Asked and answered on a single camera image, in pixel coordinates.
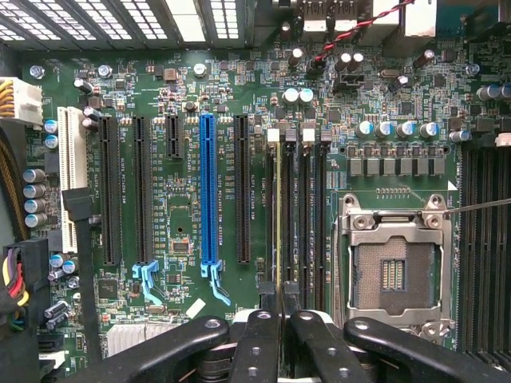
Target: motherboard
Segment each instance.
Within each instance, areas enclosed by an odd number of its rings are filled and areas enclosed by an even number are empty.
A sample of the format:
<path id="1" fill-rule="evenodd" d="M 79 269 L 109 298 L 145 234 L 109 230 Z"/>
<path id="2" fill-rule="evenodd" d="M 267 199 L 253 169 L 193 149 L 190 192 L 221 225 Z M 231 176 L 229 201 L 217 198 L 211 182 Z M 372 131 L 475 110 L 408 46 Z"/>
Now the motherboard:
<path id="1" fill-rule="evenodd" d="M 265 281 L 297 282 L 301 306 L 340 326 L 374 315 L 456 349 L 460 222 L 442 212 L 460 206 L 460 143 L 506 113 L 476 97 L 510 73 L 502 44 L 437 40 L 396 58 L 348 43 L 324 66 L 311 65 L 322 45 L 280 41 L 24 53 L 45 120 L 26 130 L 27 222 L 49 240 L 53 303 L 69 307 L 40 331 L 63 334 L 68 373 L 87 366 L 61 201 L 79 187 L 104 356 L 198 315 L 231 321 Z"/>

